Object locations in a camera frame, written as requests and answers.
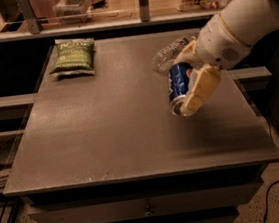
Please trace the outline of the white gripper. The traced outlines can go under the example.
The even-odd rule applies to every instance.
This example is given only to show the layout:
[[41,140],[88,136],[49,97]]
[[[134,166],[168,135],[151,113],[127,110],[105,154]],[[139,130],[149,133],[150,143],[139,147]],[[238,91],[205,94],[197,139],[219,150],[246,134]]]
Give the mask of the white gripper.
[[195,40],[189,42],[174,60],[195,65],[199,58],[207,65],[199,70],[192,69],[186,97],[181,105],[182,116],[198,112],[220,83],[221,69],[231,69],[249,55],[251,47],[241,42],[227,26],[220,14],[215,14],[201,28]]

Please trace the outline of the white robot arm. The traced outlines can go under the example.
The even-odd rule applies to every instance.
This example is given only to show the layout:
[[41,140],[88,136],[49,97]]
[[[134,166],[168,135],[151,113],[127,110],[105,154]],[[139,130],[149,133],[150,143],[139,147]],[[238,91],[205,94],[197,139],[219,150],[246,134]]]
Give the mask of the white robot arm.
[[221,71],[250,55],[252,47],[279,29],[279,0],[231,0],[177,56],[193,67],[182,116],[192,116],[220,83]]

